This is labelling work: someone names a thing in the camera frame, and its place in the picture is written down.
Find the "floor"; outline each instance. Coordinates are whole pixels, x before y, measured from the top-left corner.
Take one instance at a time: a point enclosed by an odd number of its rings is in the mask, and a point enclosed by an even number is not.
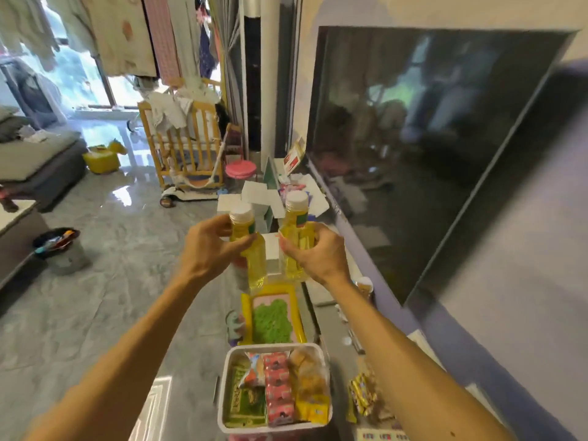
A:
[[[159,185],[142,134],[123,121],[77,120],[88,145],[116,138],[129,149],[120,171],[88,173],[55,209],[49,226],[73,226],[91,267],[56,277],[23,271],[0,295],[0,427],[19,439],[161,294],[193,224],[216,202],[159,206]],[[239,306],[229,272],[196,297],[159,371],[172,375],[165,440],[217,436],[213,388],[228,344],[224,316]]]

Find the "dark blue garment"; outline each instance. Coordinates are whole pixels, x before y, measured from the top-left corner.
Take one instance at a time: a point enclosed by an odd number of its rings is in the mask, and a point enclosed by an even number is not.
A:
[[[210,79],[212,71],[217,66],[217,61],[210,54],[210,40],[206,34],[206,29],[201,26],[200,29],[200,77]]]

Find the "bottle of yellow liquid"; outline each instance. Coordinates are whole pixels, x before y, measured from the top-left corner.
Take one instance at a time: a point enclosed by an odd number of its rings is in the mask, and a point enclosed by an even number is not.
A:
[[[299,249],[310,249],[315,245],[315,227],[308,221],[308,194],[301,190],[286,195],[286,217],[280,233]],[[295,259],[280,252],[282,273],[290,281],[306,278],[304,269]]]
[[[241,252],[247,259],[247,279],[251,293],[259,290],[268,278],[268,268],[265,259],[265,239],[259,232],[255,232],[254,209],[251,204],[241,202],[231,209],[229,214],[233,223],[231,241],[246,237],[252,233],[257,235],[250,248]]]

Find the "person's left hand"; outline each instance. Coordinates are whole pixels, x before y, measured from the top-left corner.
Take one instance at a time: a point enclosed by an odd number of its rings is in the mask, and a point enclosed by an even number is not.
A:
[[[180,258],[178,280],[198,281],[205,285],[220,275],[255,240],[255,234],[234,242],[225,242],[220,237],[231,235],[229,215],[217,215],[210,220],[190,228],[186,246]]]

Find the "black flat screen tv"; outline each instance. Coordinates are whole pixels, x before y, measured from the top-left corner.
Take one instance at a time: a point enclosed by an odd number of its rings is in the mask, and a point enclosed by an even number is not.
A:
[[[400,303],[572,37],[319,28],[307,151]]]

